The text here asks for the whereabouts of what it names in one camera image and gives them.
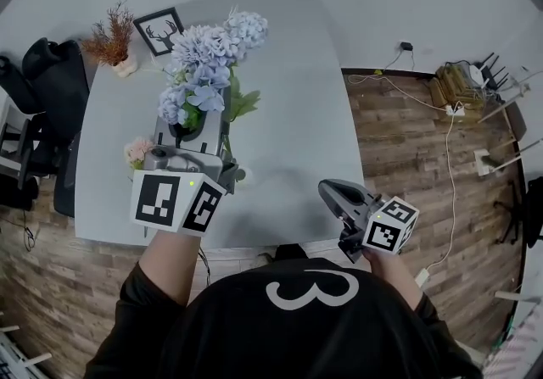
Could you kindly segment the pink striped cloth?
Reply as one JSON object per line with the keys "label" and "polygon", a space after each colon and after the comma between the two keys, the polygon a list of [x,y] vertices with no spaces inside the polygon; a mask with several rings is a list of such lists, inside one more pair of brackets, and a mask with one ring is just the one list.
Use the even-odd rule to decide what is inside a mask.
{"label": "pink striped cloth", "polygon": [[543,352],[543,307],[536,305],[484,362],[484,379],[524,379]]}

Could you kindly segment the pink artificial flower bouquet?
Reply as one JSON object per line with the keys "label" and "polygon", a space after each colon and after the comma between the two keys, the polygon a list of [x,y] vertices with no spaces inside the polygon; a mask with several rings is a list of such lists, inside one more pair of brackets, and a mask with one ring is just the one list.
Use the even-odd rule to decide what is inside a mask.
{"label": "pink artificial flower bouquet", "polygon": [[132,170],[141,170],[145,155],[153,146],[154,144],[149,139],[137,137],[133,142],[126,144],[124,147],[126,163]]}

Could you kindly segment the white floor plate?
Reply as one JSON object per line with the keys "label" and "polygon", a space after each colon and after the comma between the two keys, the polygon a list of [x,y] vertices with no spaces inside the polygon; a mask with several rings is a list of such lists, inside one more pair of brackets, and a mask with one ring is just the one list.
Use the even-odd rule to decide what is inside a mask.
{"label": "white floor plate", "polygon": [[490,154],[486,149],[478,149],[473,151],[475,163],[479,176],[487,176],[492,171],[492,166],[483,161],[483,158]]}

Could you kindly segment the wooden stick frame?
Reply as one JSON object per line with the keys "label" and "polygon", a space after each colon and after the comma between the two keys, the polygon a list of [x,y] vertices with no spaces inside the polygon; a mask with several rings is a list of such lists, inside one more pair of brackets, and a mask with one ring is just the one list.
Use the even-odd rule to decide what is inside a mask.
{"label": "wooden stick frame", "polygon": [[492,171],[490,172],[490,174],[503,171],[509,165],[520,161],[522,159],[523,153],[543,143],[543,137],[541,137],[535,140],[534,142],[530,143],[528,146],[516,150],[512,158],[507,161],[499,161],[493,157],[493,153],[496,150],[500,148],[504,148],[508,145],[518,144],[519,141],[524,137],[527,131],[527,126],[523,119],[523,115],[520,111],[520,108],[518,107],[517,101],[520,98],[523,98],[526,93],[530,92],[531,88],[529,84],[518,84],[518,86],[519,86],[518,94],[516,94],[514,97],[507,100],[506,102],[500,104],[497,108],[493,109],[488,114],[485,114],[481,119],[478,120],[478,124],[480,124],[480,123],[485,122],[486,120],[489,120],[491,117],[497,114],[503,114],[507,121],[509,130],[512,136],[511,139],[509,139],[506,142],[503,142],[497,147],[494,147],[492,149],[487,149],[490,155],[488,157],[483,158],[483,161],[492,166]]}

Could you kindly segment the dried orange plant in pot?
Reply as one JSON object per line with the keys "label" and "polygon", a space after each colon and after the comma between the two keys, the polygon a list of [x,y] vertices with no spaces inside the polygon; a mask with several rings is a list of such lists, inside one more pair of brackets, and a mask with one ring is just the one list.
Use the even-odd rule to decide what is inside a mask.
{"label": "dried orange plant in pot", "polygon": [[100,66],[109,66],[119,77],[126,78],[137,70],[137,60],[130,43],[134,16],[124,2],[107,10],[107,23],[92,25],[92,35],[81,42],[83,50]]}

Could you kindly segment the person's right forearm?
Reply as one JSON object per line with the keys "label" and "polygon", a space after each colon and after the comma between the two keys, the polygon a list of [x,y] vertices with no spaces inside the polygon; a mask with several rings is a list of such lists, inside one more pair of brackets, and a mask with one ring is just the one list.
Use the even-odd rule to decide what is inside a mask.
{"label": "person's right forearm", "polygon": [[415,310],[423,291],[399,255],[366,248],[363,256],[369,262],[371,272],[393,286],[407,304]]}

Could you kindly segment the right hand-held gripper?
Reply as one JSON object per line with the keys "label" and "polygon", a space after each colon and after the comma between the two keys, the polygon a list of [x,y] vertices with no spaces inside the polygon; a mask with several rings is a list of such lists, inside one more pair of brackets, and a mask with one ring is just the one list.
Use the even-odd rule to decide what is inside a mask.
{"label": "right hand-held gripper", "polygon": [[355,263],[365,249],[398,254],[410,239],[419,210],[394,196],[383,199],[362,184],[326,179],[318,184],[318,193],[335,217],[344,224],[339,248]]}

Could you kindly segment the black framed deer picture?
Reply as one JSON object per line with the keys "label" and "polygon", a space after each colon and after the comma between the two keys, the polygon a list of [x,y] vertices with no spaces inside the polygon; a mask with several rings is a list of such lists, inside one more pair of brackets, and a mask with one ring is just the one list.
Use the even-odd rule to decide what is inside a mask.
{"label": "black framed deer picture", "polygon": [[166,8],[136,18],[133,24],[155,57],[171,53],[174,38],[184,31],[175,8]]}

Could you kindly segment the black mesh office chair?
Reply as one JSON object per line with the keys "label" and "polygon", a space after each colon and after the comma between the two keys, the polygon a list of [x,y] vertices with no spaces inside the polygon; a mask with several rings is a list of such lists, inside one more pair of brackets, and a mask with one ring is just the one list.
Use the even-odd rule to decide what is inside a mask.
{"label": "black mesh office chair", "polygon": [[58,148],[54,209],[73,218],[77,154],[90,94],[79,45],[73,40],[58,44],[43,37],[26,52],[22,71],[44,109]]}
{"label": "black mesh office chair", "polygon": [[15,158],[20,163],[17,177],[17,189],[23,193],[26,184],[30,181],[34,143],[39,140],[42,127],[42,109],[34,97],[27,79],[20,70],[5,56],[0,55],[0,89],[3,89],[15,107],[24,115],[23,124],[17,131],[7,121],[0,127],[0,152],[5,142],[17,144]]}

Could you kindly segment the person's black shirt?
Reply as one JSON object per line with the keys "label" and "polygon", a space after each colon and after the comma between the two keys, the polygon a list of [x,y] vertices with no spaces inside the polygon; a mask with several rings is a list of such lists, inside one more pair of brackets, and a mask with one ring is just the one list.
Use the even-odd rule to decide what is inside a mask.
{"label": "person's black shirt", "polygon": [[482,379],[428,298],[326,259],[220,279],[191,304],[136,267],[84,379]]}

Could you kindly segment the white round router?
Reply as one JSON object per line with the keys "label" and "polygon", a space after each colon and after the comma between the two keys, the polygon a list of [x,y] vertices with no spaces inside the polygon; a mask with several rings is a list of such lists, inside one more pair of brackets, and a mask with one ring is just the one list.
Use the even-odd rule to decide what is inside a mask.
{"label": "white round router", "polygon": [[482,67],[477,67],[474,64],[471,64],[468,67],[470,79],[476,84],[476,86],[480,87],[481,89],[485,88],[489,81],[488,79],[484,78],[482,69]]}

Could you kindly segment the black floor stand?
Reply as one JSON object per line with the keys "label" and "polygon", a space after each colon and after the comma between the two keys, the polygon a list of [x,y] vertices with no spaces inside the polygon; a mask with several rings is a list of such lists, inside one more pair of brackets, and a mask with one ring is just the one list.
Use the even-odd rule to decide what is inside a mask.
{"label": "black floor stand", "polygon": [[495,242],[504,243],[510,230],[514,229],[514,238],[511,240],[511,245],[514,245],[519,239],[520,228],[523,228],[523,239],[527,247],[532,248],[538,241],[543,241],[543,176],[528,183],[522,201],[518,200],[514,182],[509,181],[508,184],[512,187],[512,205],[495,201],[493,206],[502,207],[510,214],[511,219],[504,234]]}

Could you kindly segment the person's left forearm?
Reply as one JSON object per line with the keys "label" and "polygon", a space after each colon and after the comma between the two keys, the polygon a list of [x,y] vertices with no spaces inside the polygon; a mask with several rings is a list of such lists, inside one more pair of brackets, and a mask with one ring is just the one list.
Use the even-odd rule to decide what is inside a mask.
{"label": "person's left forearm", "polygon": [[200,244],[200,237],[158,231],[139,260],[139,266],[165,295],[177,304],[186,306]]}

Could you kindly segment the black router with antennas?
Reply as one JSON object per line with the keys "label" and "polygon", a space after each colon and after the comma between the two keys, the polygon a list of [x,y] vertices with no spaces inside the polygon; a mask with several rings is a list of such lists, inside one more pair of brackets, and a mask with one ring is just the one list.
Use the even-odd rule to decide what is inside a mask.
{"label": "black router with antennas", "polygon": [[482,73],[485,88],[494,92],[505,83],[508,77],[506,67],[499,68],[499,58],[499,54],[491,53],[482,62],[476,63]]}

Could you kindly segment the blue artificial flower bouquet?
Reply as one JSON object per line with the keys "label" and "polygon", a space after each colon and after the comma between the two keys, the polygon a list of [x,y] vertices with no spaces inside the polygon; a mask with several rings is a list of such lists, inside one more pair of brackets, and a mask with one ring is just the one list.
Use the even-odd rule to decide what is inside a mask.
{"label": "blue artificial flower bouquet", "polygon": [[222,25],[193,25],[175,38],[158,117],[176,144],[195,135],[211,114],[224,115],[230,125],[257,110],[260,93],[242,93],[234,69],[264,44],[267,32],[260,14],[233,9]]}

